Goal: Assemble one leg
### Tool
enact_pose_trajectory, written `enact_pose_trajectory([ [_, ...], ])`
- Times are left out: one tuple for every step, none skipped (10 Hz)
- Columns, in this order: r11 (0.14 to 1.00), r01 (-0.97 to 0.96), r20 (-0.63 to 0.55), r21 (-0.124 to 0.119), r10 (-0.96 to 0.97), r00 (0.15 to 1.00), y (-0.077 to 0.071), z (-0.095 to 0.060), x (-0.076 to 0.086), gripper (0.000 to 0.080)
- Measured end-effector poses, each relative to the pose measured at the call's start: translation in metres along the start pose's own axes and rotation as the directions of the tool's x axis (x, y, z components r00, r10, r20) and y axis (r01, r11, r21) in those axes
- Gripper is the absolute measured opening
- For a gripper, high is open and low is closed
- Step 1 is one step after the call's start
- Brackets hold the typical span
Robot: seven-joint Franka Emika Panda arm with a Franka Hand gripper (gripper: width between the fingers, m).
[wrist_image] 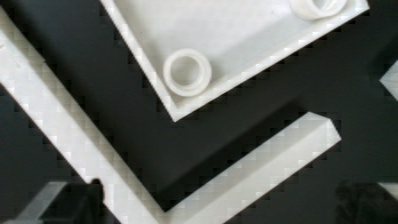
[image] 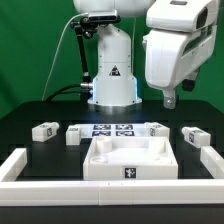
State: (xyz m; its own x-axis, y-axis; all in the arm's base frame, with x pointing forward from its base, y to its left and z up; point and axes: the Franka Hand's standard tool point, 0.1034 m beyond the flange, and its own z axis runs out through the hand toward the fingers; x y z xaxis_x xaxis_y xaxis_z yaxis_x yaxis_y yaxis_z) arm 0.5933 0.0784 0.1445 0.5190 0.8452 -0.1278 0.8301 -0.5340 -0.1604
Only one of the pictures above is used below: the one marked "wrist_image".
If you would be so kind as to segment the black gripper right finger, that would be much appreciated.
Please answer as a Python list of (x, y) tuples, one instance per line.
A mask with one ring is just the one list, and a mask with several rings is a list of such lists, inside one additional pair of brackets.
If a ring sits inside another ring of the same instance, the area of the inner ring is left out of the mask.
[(333, 224), (398, 224), (398, 199), (378, 183), (341, 182)]

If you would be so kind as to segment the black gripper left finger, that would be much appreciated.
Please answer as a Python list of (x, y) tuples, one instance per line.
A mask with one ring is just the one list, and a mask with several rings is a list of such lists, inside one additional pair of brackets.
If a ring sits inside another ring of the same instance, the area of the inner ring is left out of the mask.
[(12, 224), (102, 224), (101, 181), (51, 181), (37, 192)]

